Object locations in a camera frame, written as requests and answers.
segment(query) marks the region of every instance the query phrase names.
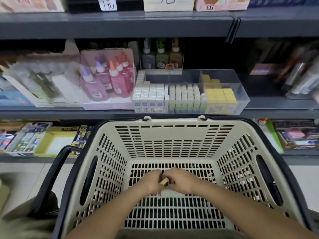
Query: forearm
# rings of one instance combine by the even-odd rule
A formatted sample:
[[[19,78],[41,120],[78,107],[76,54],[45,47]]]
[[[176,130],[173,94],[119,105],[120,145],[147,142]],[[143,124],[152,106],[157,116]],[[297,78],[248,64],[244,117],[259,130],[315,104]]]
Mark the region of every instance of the forearm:
[[[194,194],[212,203],[253,239],[318,239],[316,234],[284,215],[209,181],[198,182]]]
[[[135,184],[90,215],[66,239],[113,239],[134,206],[145,196],[143,188]]]

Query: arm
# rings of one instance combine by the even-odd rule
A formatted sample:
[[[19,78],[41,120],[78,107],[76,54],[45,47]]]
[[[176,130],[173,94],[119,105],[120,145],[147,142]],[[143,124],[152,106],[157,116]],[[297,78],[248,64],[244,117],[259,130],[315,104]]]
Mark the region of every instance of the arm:
[[[172,168],[164,175],[174,182],[169,185],[171,189],[209,201],[253,239],[319,239],[315,233],[264,204],[201,180],[183,169]]]
[[[124,225],[134,206],[147,195],[165,187],[159,184],[160,170],[151,171],[135,185],[107,202],[71,231],[66,239],[113,239]]]

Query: blue product box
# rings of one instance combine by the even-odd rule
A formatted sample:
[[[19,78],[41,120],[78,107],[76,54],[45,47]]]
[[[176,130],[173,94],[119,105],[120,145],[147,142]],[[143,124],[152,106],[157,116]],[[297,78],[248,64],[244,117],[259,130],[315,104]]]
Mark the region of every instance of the blue product box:
[[[248,8],[301,6],[304,0],[250,0]]]
[[[319,0],[306,0],[304,6],[316,6],[319,5]]]
[[[0,91],[0,106],[34,106],[19,91]]]

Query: small item in hand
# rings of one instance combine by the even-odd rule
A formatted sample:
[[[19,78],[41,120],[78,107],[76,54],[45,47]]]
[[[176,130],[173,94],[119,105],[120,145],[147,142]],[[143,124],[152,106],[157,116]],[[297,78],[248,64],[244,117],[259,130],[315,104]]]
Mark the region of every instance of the small item in hand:
[[[167,177],[160,182],[161,185],[166,185],[167,183],[169,183],[169,179]]]

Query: plastic shopping basket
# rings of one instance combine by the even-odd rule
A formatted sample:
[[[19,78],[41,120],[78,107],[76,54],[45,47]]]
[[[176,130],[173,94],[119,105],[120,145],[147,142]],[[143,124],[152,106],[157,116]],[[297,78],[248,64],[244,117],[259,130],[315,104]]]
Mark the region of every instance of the plastic shopping basket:
[[[65,147],[54,161],[37,196],[35,214],[41,214],[48,191],[71,149],[79,151]],[[172,167],[264,203],[314,229],[296,179],[255,123],[205,116],[144,117],[106,121],[95,128],[67,179],[52,238],[64,238],[148,171],[164,172]],[[239,235],[237,226],[214,205],[169,189],[142,199],[120,233],[128,229],[141,235],[154,229],[156,233],[168,233],[163,229],[197,229],[193,230],[197,233],[228,229],[222,231]]]

